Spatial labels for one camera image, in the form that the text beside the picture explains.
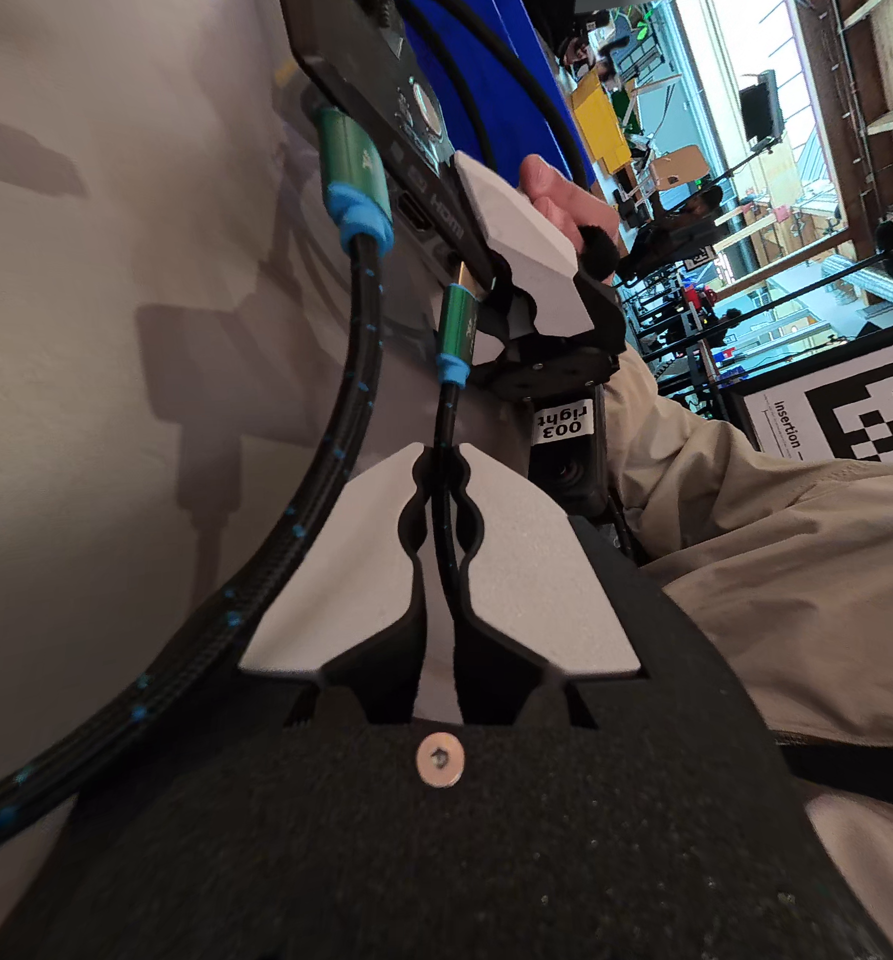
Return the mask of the braided hdmi cable green plugs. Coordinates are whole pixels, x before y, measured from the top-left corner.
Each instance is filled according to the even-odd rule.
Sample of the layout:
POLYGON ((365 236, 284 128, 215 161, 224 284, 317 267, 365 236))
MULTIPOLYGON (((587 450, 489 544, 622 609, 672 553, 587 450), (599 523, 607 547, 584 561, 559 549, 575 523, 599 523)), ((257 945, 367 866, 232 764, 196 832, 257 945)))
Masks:
MULTIPOLYGON (((380 136, 373 138, 334 107, 315 108, 325 210, 349 257, 351 314, 343 374, 330 420, 312 462, 272 533, 221 589, 209 596, 150 665, 108 705, 56 746, 0 779, 0 847, 31 828, 106 773, 149 730, 174 710, 224 659, 246 648, 281 590, 309 555, 334 512, 366 437, 376 407, 383 357, 381 258, 393 246, 392 213, 380 136)), ((469 377, 469 352, 437 357, 440 397, 434 443, 417 459, 428 474, 418 483, 419 520, 427 486, 434 491, 433 533, 438 561, 445 551, 447 598, 457 563, 447 484, 460 391, 469 377)), ((372 629, 341 654, 327 655, 327 685, 356 691, 370 720, 409 719, 427 650, 428 615, 422 575, 411 567, 407 612, 390 627, 372 629)))

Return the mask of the black monitor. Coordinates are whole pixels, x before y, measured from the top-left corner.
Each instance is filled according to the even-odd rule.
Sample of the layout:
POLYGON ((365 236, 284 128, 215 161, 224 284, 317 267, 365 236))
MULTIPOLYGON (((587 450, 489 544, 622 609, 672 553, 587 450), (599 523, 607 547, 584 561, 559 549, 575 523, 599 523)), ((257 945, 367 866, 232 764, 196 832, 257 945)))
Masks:
POLYGON ((782 141, 786 121, 774 69, 758 74, 755 84, 741 89, 739 104, 745 138, 754 150, 769 149, 782 141))

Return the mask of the wooden shelf frame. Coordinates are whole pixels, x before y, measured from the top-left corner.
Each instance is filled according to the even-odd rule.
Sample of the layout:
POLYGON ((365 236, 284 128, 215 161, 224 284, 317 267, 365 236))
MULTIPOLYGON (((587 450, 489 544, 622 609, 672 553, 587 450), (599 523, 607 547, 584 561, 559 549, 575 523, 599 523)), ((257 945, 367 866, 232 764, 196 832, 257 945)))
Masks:
POLYGON ((853 258, 893 216, 893 1, 787 2, 853 258))

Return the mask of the black hdmi switch box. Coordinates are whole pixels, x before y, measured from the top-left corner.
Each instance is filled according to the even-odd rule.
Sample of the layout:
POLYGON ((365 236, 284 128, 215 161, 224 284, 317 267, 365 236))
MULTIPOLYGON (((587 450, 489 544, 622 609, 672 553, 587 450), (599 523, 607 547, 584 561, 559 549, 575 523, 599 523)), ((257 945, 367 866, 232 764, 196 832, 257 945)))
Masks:
POLYGON ((487 295, 498 259, 466 197, 440 102, 386 5, 388 14, 354 1, 280 2, 297 64, 377 148, 396 231, 441 282, 464 266, 487 295))

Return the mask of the black framed marker sign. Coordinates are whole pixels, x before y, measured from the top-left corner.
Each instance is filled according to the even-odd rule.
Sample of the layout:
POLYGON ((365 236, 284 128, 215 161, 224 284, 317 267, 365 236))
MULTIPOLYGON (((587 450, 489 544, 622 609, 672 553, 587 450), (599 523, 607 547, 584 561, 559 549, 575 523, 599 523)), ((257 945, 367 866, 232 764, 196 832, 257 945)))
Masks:
POLYGON ((749 375, 722 397, 731 422, 771 456, 893 465, 893 326, 749 375))

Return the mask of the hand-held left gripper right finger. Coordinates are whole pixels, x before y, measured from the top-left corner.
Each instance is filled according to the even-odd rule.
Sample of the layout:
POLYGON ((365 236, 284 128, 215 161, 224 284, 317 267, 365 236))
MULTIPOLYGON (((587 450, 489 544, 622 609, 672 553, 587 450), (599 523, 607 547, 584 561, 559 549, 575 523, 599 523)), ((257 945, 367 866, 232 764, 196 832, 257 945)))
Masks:
POLYGON ((567 680, 630 678, 638 658, 566 512, 464 442, 473 509, 465 584, 477 621, 567 680))

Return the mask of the yellow box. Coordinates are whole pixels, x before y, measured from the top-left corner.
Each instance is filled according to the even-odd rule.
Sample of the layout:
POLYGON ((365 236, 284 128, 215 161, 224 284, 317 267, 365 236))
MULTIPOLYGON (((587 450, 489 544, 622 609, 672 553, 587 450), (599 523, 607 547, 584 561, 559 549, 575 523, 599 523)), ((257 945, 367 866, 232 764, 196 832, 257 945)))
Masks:
POLYGON ((591 159, 608 175, 628 165, 632 152, 611 97, 595 71, 584 74, 570 93, 569 103, 591 159))

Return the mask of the silver ventilation duct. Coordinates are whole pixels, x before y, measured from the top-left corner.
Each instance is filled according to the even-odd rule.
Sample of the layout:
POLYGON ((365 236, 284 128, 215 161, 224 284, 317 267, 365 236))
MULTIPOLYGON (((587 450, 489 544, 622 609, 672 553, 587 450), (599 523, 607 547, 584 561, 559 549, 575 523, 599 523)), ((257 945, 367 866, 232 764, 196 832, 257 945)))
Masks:
MULTIPOLYGON (((854 267, 858 268, 859 264, 845 256, 833 253, 823 259, 821 272, 827 279, 827 283, 836 283, 832 280, 834 276, 854 267)), ((893 305, 893 277, 879 266, 858 268, 846 275, 843 280, 893 305)))

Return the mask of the blue plastic bin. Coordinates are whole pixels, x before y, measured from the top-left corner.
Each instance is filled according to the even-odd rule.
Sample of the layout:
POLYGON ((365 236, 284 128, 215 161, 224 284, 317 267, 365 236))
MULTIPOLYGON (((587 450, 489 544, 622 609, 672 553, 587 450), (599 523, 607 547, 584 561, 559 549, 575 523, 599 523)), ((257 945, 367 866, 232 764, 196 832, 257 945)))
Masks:
MULTIPOLYGON (((561 90, 558 78, 550 67, 546 48, 534 30, 527 6, 521 1, 468 1, 477 17, 518 57, 535 77, 553 107, 563 119, 578 148, 582 148, 579 131, 561 90)), ((480 121, 488 135, 495 170, 509 184, 519 181, 522 161, 531 154, 546 160, 564 176, 571 178, 571 168, 543 114, 537 109, 521 85, 496 58, 448 11, 431 1, 416 1, 431 30, 440 38, 453 58, 473 97, 480 121)), ((448 138, 457 151, 482 162, 473 122, 460 101, 453 81, 425 39, 413 25, 405 25, 406 39, 413 48, 417 63, 436 94, 448 138)))

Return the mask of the person's beige jacket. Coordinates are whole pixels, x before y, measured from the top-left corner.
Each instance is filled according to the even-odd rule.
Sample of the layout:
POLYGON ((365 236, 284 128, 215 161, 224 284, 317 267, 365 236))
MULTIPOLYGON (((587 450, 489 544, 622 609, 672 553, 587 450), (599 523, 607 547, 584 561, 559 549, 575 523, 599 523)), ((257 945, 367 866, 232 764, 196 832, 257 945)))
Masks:
POLYGON ((826 853, 893 944, 893 804, 806 782, 800 788, 826 853))

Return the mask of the person's right hand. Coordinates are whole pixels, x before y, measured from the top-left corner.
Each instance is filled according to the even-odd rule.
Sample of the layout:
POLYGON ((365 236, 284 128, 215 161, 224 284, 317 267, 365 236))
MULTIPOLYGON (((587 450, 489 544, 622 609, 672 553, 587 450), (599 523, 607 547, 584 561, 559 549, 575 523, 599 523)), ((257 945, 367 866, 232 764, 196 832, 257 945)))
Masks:
POLYGON ((566 236, 578 252, 584 246, 580 227, 595 226, 612 241, 621 235, 621 218, 613 206, 566 179, 536 153, 526 156, 520 164, 519 188, 534 209, 566 236))

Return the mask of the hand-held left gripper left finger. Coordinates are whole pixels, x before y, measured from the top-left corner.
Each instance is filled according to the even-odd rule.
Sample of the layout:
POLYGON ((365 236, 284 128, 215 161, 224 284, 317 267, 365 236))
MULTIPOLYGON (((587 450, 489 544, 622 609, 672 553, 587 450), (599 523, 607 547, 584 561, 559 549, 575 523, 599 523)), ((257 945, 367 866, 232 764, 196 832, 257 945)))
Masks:
POLYGON ((295 574, 262 615, 241 671, 313 680, 407 614, 414 567, 399 524, 418 493, 414 467, 425 450, 412 442, 344 486, 295 574))

